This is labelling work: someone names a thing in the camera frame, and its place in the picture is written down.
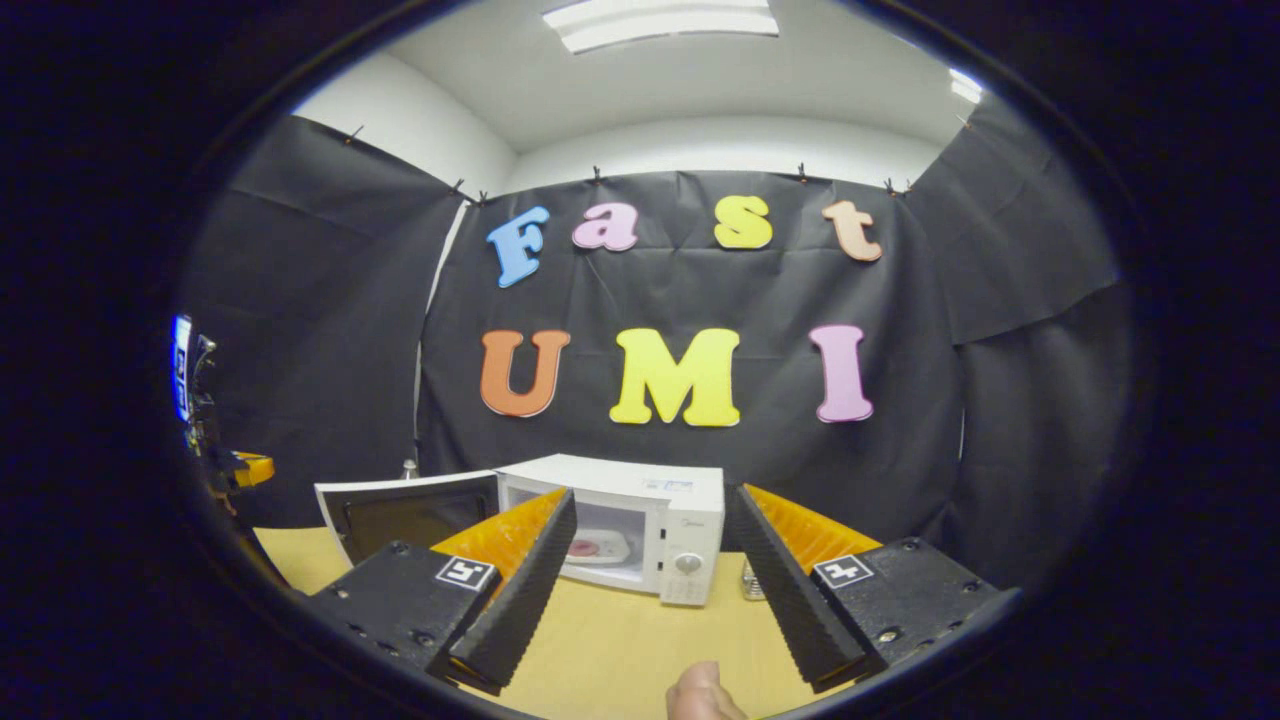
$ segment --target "orange letter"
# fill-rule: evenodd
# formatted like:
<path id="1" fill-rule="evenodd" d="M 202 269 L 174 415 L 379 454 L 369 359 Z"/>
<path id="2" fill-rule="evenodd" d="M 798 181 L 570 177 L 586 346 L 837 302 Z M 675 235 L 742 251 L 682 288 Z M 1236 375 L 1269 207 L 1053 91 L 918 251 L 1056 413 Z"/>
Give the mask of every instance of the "orange letter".
<path id="1" fill-rule="evenodd" d="M 515 331 L 490 331 L 480 338 L 484 343 L 484 366 L 480 369 L 480 398 L 489 410 L 499 415 L 532 418 L 547 410 L 556 396 L 556 378 L 559 375 L 559 351 L 568 345 L 564 331 L 534 333 L 538 348 L 538 369 L 534 387 L 524 395 L 511 391 L 511 360 L 525 336 Z"/>

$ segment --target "table surface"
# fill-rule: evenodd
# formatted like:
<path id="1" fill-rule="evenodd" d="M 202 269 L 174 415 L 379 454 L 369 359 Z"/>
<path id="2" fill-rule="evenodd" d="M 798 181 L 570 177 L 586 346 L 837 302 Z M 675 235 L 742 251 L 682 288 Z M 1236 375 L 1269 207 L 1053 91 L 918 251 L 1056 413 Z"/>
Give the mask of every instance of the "table surface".
<path id="1" fill-rule="evenodd" d="M 311 594 L 347 571 L 328 528 L 257 528 L 259 542 L 294 588 Z M 814 694 L 800 679 L 769 603 L 742 597 L 742 553 L 722 552 L 705 607 L 559 578 L 511 684 L 485 700 L 552 720 L 662 719 L 666 692 L 700 660 L 717 660 L 721 684 L 751 717 Z"/>

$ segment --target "yellow letter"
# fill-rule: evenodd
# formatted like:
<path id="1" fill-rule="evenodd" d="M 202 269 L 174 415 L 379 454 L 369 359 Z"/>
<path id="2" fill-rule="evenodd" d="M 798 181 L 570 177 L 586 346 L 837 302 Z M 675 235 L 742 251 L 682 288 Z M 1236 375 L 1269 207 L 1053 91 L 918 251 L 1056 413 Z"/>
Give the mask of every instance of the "yellow letter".
<path id="1" fill-rule="evenodd" d="M 730 195 L 716 204 L 716 240 L 724 247 L 755 250 L 773 240 L 773 225 L 764 219 L 769 206 L 764 200 L 745 195 Z"/>
<path id="2" fill-rule="evenodd" d="M 648 387 L 663 423 L 676 419 L 676 413 L 692 389 L 694 400 L 685 410 L 686 423 L 717 428 L 737 424 L 731 384 L 736 332 L 710 328 L 698 333 L 678 365 L 658 331 L 622 331 L 618 345 L 626 351 L 626 357 L 622 392 L 618 404 L 609 410 L 614 423 L 643 425 L 653 418 L 653 411 L 644 404 Z"/>

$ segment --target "black fabric backdrop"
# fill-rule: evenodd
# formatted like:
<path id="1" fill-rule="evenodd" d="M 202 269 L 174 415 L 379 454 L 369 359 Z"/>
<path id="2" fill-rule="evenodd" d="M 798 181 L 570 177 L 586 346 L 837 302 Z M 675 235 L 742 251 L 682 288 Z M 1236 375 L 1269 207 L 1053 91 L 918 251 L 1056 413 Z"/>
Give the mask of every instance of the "black fabric backdrop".
<path id="1" fill-rule="evenodd" d="M 1037 589 L 1116 480 L 1128 300 L 1123 287 L 1098 292 L 1119 279 L 1106 232 L 1052 146 L 995 99 L 970 126 L 906 195 L 765 173 L 652 173 L 470 209 L 422 334 L 425 470 L 553 452 L 723 466 L 873 537 L 923 533 L 997 584 Z M 769 245 L 716 242 L 714 206 L 727 195 L 767 201 Z M 874 218 L 879 260 L 840 249 L 820 213 L 837 200 Z M 639 210 L 634 247 L 572 243 L 582 211 L 600 202 Z M 499 288 L 485 238 L 538 205 L 550 211 L 540 266 Z M 808 333 L 823 324 L 865 333 L 865 420 L 815 416 L 823 374 Z M 657 329 L 677 360 L 699 331 L 736 331 L 741 421 L 614 424 L 616 337 L 627 328 Z M 493 329 L 525 336 L 516 392 L 532 382 L 530 337 L 570 333 L 544 413 L 511 418 L 483 402 L 480 340 Z"/>
<path id="2" fill-rule="evenodd" d="M 273 128 L 209 214 L 183 306 L 219 343 L 227 447 L 275 460 L 236 501 L 264 527 L 321 524 L 317 482 L 415 456 L 417 337 L 462 202 L 426 173 L 302 118 Z"/>

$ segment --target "microwave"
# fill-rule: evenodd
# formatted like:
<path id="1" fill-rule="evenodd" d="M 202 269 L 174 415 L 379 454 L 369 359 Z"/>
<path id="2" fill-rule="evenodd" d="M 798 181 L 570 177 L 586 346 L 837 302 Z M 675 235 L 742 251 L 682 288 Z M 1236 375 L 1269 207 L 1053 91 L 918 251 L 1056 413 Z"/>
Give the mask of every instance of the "microwave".
<path id="1" fill-rule="evenodd" d="M 559 487 L 573 488 L 577 533 L 561 575 L 707 603 L 724 528 L 724 473 L 552 455 L 490 470 L 320 483 L 325 524 L 352 565 L 387 543 L 431 546 Z"/>

